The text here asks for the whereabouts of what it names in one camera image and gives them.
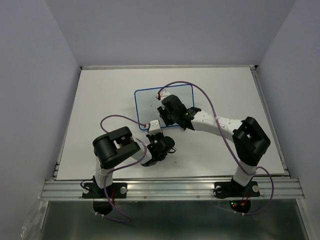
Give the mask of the blue framed whiteboard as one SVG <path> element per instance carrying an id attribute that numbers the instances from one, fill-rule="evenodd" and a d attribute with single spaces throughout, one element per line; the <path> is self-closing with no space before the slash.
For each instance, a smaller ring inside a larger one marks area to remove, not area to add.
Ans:
<path id="1" fill-rule="evenodd" d="M 141 124 L 149 124 L 150 121 L 159 120 L 161 128 L 173 128 L 178 124 L 166 126 L 161 119 L 157 110 L 161 106 L 161 102 L 157 100 L 156 96 L 160 87 L 138 89 L 134 92 L 135 108 L 137 120 Z M 164 91 L 177 96 L 186 108 L 195 106 L 194 89 L 188 84 L 176 84 L 168 86 Z"/>

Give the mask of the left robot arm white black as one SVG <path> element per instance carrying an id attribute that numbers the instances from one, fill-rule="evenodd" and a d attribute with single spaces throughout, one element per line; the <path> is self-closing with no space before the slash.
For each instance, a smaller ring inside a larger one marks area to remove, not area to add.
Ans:
<path id="1" fill-rule="evenodd" d="M 143 167 L 151 167 L 163 161 L 168 154 L 176 152 L 175 141 L 163 134 L 161 127 L 150 123 L 146 137 L 149 144 L 135 138 L 131 130 L 121 127 L 97 137 L 92 145 L 96 157 L 93 176 L 94 189 L 100 197 L 111 193 L 113 174 L 110 172 L 128 158 L 133 158 Z"/>

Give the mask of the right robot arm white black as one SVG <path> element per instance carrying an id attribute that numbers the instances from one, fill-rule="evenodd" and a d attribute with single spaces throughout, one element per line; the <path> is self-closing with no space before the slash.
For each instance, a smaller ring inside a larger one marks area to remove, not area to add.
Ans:
<path id="1" fill-rule="evenodd" d="M 248 190 L 258 163 L 269 148 L 271 141 L 253 117 L 244 120 L 229 119 L 210 114 L 200 108 L 187 108 L 174 94 L 160 93 L 157 99 L 161 106 L 157 109 L 166 126 L 179 125 L 183 129 L 206 132 L 222 137 L 228 150 L 229 142 L 234 144 L 237 169 L 230 182 L 231 192 L 242 195 Z"/>

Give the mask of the clear plastic sheet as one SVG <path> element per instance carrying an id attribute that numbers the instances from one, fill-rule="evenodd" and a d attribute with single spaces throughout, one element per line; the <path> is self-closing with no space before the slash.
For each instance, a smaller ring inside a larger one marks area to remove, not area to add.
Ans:
<path id="1" fill-rule="evenodd" d="M 40 240 L 48 201 L 37 198 L 27 213 L 20 233 L 21 240 Z"/>

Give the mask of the aluminium back rail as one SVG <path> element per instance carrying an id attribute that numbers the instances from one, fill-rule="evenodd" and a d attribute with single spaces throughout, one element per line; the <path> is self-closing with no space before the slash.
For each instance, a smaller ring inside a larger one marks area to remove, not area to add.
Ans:
<path id="1" fill-rule="evenodd" d="M 132 69 L 185 69 L 185 68 L 249 68 L 256 70 L 258 65 L 88 65 L 81 66 L 84 70 L 132 70 Z"/>

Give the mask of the aluminium rail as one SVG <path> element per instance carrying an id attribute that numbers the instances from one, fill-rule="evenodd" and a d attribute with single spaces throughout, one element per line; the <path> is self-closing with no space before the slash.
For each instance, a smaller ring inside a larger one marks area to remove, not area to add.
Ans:
<path id="1" fill-rule="evenodd" d="M 298 179 L 289 176 L 258 176 L 254 191 L 259 192 L 258 200 L 304 199 L 305 194 Z M 133 178 L 115 179 L 115 184 L 124 183 L 118 190 L 110 190 L 110 197 L 118 202 L 142 201 L 215 201 L 213 191 L 219 183 L 229 182 L 228 177 L 180 177 L 180 178 Z M 43 201 L 103 201 L 81 185 L 88 181 L 51 180 L 44 183 L 40 199 Z"/>
<path id="2" fill-rule="evenodd" d="M 250 68 L 251 75 L 252 75 L 253 81 L 255 83 L 259 98 L 261 100 L 261 103 L 262 103 L 262 106 L 263 106 L 263 109 L 264 109 L 264 113 L 266 115 L 266 119 L 267 119 L 268 125 L 270 127 L 270 131 L 271 131 L 271 134 L 272 134 L 273 142 L 274 142 L 274 144 L 275 144 L 275 146 L 277 148 L 277 152 L 278 152 L 281 164 L 282 164 L 282 168 L 284 170 L 284 173 L 281 176 L 283 176 L 283 177 L 291 177 L 291 174 L 290 174 L 290 172 L 288 170 L 288 166 L 287 166 L 285 157 L 283 155 L 283 151 L 281 149 L 281 145 L 280 145 L 277 133 L 276 133 L 276 129 L 275 129 L 272 117 L 270 115 L 270 111 L 269 111 L 269 108 L 268 108 L 268 105 L 267 105 L 267 102 L 266 102 L 266 99 L 265 99 L 265 96 L 264 96 L 264 93 L 263 93 L 263 90 L 262 90 L 262 87 L 261 87 L 261 84 L 260 84 L 259 75 L 258 75 L 258 71 L 257 71 L 258 66 L 257 65 L 253 65 L 253 66 L 250 66 L 249 68 Z"/>
<path id="3" fill-rule="evenodd" d="M 256 70 L 258 65 L 88 65 L 81 66 L 84 70 L 132 70 L 132 69 L 185 69 L 185 68 L 249 68 Z"/>

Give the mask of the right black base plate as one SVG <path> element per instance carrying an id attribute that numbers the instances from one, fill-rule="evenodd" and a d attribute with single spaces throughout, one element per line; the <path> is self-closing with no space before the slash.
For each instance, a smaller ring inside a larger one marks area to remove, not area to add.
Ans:
<path id="1" fill-rule="evenodd" d="M 219 181 L 214 183 L 213 195 L 218 199 L 259 197 L 260 189 L 256 181 L 250 181 L 246 186 L 241 186 L 237 182 Z"/>

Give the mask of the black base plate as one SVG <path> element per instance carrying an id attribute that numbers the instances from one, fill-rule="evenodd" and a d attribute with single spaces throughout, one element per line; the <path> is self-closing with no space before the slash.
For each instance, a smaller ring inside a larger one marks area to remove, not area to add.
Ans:
<path id="1" fill-rule="evenodd" d="M 213 195 L 218 199 L 259 197 L 260 189 L 256 181 L 250 181 L 246 186 L 241 186 L 237 182 L 219 181 L 214 183 Z"/>
<path id="2" fill-rule="evenodd" d="M 81 183 L 82 198 L 83 199 L 105 199 L 105 191 L 99 188 L 93 182 Z M 106 192 L 110 199 L 125 199 L 127 197 L 127 183 L 114 182 L 112 185 L 106 187 Z"/>

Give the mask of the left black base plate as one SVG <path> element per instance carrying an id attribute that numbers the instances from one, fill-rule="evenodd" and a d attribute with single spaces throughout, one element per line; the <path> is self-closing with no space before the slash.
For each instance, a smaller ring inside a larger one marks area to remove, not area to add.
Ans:
<path id="1" fill-rule="evenodd" d="M 82 198 L 83 199 L 105 199 L 105 191 L 99 188 L 93 182 L 81 183 Z M 127 197 L 127 183 L 114 182 L 112 185 L 106 187 L 106 192 L 110 199 L 125 199 Z"/>

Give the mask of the aluminium right side rail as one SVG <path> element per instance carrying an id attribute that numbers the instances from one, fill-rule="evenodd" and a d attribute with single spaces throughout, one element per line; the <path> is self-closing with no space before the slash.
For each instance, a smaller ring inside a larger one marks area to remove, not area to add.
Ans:
<path id="1" fill-rule="evenodd" d="M 288 166 L 287 166 L 285 157 L 283 155 L 283 151 L 281 149 L 281 145 L 280 145 L 277 133 L 276 133 L 276 129 L 275 129 L 272 117 L 270 115 L 270 111 L 269 111 L 269 108 L 268 108 L 268 105 L 267 105 L 267 102 L 266 102 L 266 99 L 265 99 L 265 96 L 264 96 L 264 93 L 263 93 L 263 90 L 262 90 L 262 87 L 261 87 L 261 84 L 260 84 L 259 75 L 258 75 L 258 71 L 257 71 L 258 66 L 257 65 L 253 65 L 253 66 L 250 66 L 249 68 L 250 68 L 251 75 L 252 75 L 253 81 L 255 83 L 259 98 L 261 100 L 261 103 L 262 103 L 262 106 L 263 106 L 263 109 L 264 109 L 264 113 L 266 115 L 266 119 L 267 119 L 268 125 L 270 127 L 270 131 L 271 131 L 271 134 L 272 134 L 273 142 L 274 142 L 274 144 L 275 144 L 275 146 L 277 148 L 277 152 L 278 152 L 281 164 L 282 164 L 282 168 L 284 170 L 284 173 L 281 176 L 283 176 L 283 177 L 291 177 L 291 174 L 290 174 L 290 172 L 288 170 Z"/>

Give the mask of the aluminium front rail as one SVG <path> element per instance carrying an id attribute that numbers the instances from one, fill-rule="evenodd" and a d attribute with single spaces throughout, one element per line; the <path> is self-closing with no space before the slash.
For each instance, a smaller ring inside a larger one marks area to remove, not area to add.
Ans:
<path id="1" fill-rule="evenodd" d="M 289 176 L 258 176 L 254 191 L 259 192 L 258 200 L 304 199 L 305 194 L 298 179 Z M 124 183 L 118 190 L 110 190 L 110 197 L 118 202 L 142 201 L 215 201 L 213 191 L 219 183 L 229 182 L 228 177 L 180 177 L 180 178 L 133 178 L 115 179 L 115 184 Z M 51 180 L 44 183 L 40 199 L 43 201 L 103 201 L 81 185 L 88 181 Z"/>

